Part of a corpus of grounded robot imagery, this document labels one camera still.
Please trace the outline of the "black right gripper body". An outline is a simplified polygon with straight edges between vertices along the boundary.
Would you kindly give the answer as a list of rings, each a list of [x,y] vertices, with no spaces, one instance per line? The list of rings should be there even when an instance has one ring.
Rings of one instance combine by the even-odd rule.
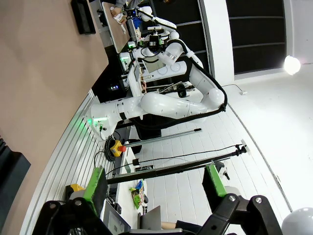
[[[144,47],[148,48],[151,52],[159,52],[161,49],[160,37],[158,35],[147,35],[144,38]]]

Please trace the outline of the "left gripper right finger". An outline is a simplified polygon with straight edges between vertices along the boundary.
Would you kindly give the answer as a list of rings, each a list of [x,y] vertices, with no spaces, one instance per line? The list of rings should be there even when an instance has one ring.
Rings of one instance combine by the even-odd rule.
[[[281,234],[269,200],[263,195],[247,200],[227,193],[214,164],[205,166],[202,186],[212,214],[198,234],[224,235],[230,224],[240,225],[246,235]]]

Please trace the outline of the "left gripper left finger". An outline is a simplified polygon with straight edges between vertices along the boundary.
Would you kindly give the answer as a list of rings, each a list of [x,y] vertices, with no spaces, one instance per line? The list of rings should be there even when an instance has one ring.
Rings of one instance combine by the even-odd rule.
[[[100,219],[108,183],[103,168],[96,167],[83,196],[65,203],[47,201],[42,206],[34,235],[107,235]]]

